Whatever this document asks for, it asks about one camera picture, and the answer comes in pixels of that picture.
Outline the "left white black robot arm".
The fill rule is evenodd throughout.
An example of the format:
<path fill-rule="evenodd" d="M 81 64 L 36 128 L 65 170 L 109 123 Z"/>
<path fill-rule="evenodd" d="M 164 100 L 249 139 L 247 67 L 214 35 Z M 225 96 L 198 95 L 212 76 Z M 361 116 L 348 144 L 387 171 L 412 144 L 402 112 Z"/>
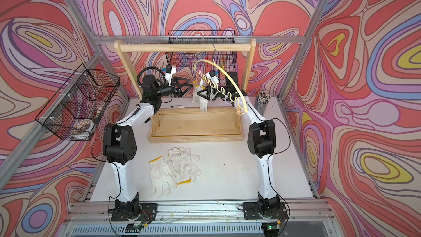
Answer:
<path fill-rule="evenodd" d="M 143 94 L 140 104 L 123 120 L 105 127 L 103 155 L 111 163 L 116 180 L 117 197 L 115 207 L 110 209 L 114 222 L 155 220 L 151 207 L 143 210 L 139 203 L 139 193 L 130 175 L 130 161 L 137 153 L 134 129 L 147 123 L 162 105 L 162 98 L 167 96 L 182 97 L 193 88 L 190 80 L 177 76 L 164 77 L 159 80 L 153 75 L 146 75 L 138 80 Z"/>

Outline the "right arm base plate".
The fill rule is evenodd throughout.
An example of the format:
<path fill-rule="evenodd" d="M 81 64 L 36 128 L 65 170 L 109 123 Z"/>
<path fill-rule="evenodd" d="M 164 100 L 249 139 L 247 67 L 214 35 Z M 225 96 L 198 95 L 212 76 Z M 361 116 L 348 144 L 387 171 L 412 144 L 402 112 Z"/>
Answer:
<path fill-rule="evenodd" d="M 258 220 L 258 219 L 275 219 L 277 221 L 284 221 L 288 218 L 287 208 L 284 202 L 278 204 L 271 204 L 269 206 L 263 203 L 245 202 L 237 207 L 243 212 L 245 220 Z"/>

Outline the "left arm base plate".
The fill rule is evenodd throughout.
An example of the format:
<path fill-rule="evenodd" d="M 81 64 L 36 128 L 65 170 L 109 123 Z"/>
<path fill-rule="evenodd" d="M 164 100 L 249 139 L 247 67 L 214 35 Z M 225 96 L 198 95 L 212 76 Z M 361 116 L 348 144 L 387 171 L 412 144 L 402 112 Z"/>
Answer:
<path fill-rule="evenodd" d="M 111 210 L 112 222 L 141 221 L 152 222 L 156 219 L 157 203 L 118 203 Z"/>

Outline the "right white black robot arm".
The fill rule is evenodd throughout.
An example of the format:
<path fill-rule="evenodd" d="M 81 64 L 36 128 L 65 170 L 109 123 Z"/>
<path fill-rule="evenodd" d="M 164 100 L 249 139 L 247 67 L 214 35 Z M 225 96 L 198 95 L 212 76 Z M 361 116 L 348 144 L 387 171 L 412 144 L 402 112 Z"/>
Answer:
<path fill-rule="evenodd" d="M 238 88 L 238 73 L 228 72 L 226 86 L 222 87 L 220 96 L 228 95 L 225 100 L 233 101 L 234 108 L 243 110 L 242 118 L 249 123 L 247 145 L 258 165 L 260 191 L 255 203 L 243 203 L 245 219 L 251 219 L 253 214 L 259 214 L 264 219 L 273 219 L 282 213 L 282 202 L 275 190 L 270 177 L 273 176 L 273 161 L 271 156 L 276 148 L 276 129 L 273 120 L 265 119 L 252 105 L 247 93 Z"/>

